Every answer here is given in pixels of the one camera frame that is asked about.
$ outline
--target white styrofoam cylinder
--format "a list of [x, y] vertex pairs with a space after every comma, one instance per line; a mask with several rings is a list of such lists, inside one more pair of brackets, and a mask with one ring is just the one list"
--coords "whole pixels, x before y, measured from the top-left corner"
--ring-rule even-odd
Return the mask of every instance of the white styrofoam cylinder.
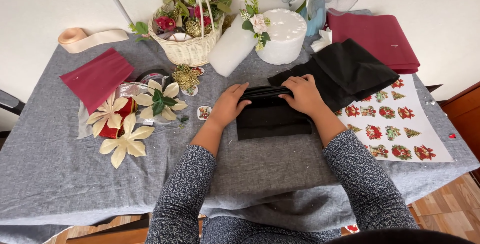
[[270, 19], [267, 41], [257, 55], [265, 62], [275, 65], [291, 63], [302, 50], [303, 39], [307, 33], [307, 22], [300, 14], [287, 9], [273, 9], [263, 13]]
[[238, 14], [231, 27], [225, 30], [207, 55], [208, 61], [219, 75], [229, 76], [257, 44], [254, 33], [243, 29], [242, 24], [243, 19]]

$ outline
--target patterned blouse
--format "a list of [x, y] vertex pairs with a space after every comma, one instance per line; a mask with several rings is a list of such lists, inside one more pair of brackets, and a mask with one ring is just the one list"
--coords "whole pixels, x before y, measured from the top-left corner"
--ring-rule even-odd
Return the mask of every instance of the patterned blouse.
[[[348, 195], [360, 230], [418, 229], [390, 177], [351, 130], [337, 135], [323, 155]], [[297, 232], [220, 216], [203, 221], [200, 239], [197, 217], [216, 165], [208, 150], [187, 147], [160, 193], [146, 244], [317, 244], [340, 236], [340, 229]]]

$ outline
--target person's arm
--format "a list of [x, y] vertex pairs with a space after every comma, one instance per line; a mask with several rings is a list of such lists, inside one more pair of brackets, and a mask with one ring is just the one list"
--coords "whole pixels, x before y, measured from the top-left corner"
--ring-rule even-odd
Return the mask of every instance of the person's arm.
[[238, 103], [248, 83], [233, 85], [217, 100], [207, 121], [165, 182], [152, 213], [146, 244], [200, 243], [198, 213], [207, 194], [220, 137], [249, 100]]
[[353, 131], [325, 105], [312, 75], [291, 77], [283, 86], [294, 98], [280, 95], [297, 111], [310, 116], [325, 147], [323, 156], [350, 200], [361, 230], [418, 228], [400, 192]]

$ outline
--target cream artificial poinsettia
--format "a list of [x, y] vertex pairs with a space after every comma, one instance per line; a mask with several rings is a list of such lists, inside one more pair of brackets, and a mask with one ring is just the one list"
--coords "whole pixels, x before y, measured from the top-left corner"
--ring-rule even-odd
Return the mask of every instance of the cream artificial poinsettia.
[[115, 92], [113, 92], [105, 102], [97, 109], [97, 112], [93, 112], [87, 120], [87, 124], [93, 124], [92, 131], [93, 136], [97, 137], [100, 131], [105, 126], [105, 123], [110, 128], [120, 129], [122, 126], [122, 116], [117, 114], [118, 110], [122, 109], [128, 102], [127, 98], [120, 97], [115, 100]]
[[146, 156], [145, 145], [135, 139], [145, 139], [149, 137], [155, 128], [142, 126], [132, 133], [135, 126], [135, 113], [129, 114], [123, 121], [123, 130], [125, 133], [118, 139], [105, 139], [100, 146], [100, 153], [109, 154], [114, 148], [117, 148], [110, 158], [113, 166], [118, 168], [125, 158], [125, 151], [128, 154]]
[[172, 110], [182, 110], [187, 107], [187, 104], [179, 99], [173, 99], [179, 93], [179, 85], [177, 82], [168, 85], [165, 92], [162, 93], [162, 86], [153, 80], [148, 81], [148, 91], [152, 96], [141, 93], [133, 96], [133, 99], [139, 105], [148, 106], [140, 113], [140, 117], [144, 119], [151, 119], [154, 116], [161, 114], [167, 120], [175, 120], [177, 115]]

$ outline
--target person's hand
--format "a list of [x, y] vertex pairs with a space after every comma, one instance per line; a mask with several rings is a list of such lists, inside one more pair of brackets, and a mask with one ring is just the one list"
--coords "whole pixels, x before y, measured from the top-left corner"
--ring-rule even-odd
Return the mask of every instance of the person's hand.
[[216, 100], [206, 124], [215, 125], [223, 130], [225, 126], [236, 119], [243, 108], [252, 103], [250, 100], [243, 100], [239, 103], [239, 99], [247, 87], [248, 83], [235, 84], [227, 88]]
[[293, 97], [288, 94], [280, 94], [279, 97], [285, 99], [291, 108], [305, 113], [310, 117], [319, 109], [325, 106], [320, 93], [315, 86], [315, 79], [313, 75], [290, 76], [282, 86], [287, 87], [293, 92]]

